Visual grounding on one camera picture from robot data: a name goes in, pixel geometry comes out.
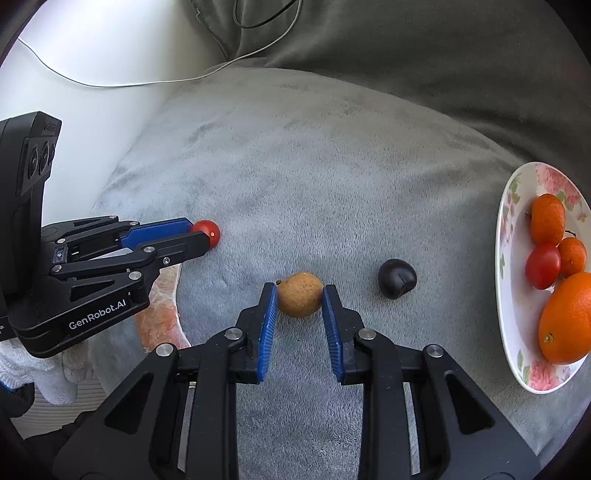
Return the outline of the white gloved left hand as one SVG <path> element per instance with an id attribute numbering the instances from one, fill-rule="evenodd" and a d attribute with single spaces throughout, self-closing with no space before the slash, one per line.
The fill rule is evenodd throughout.
<path id="1" fill-rule="evenodd" d="M 1 385 L 15 391 L 32 383 L 52 405 L 70 405 L 78 384 L 92 377 L 89 345 L 83 341 L 48 358 L 32 356 L 14 338 L 1 342 Z"/>

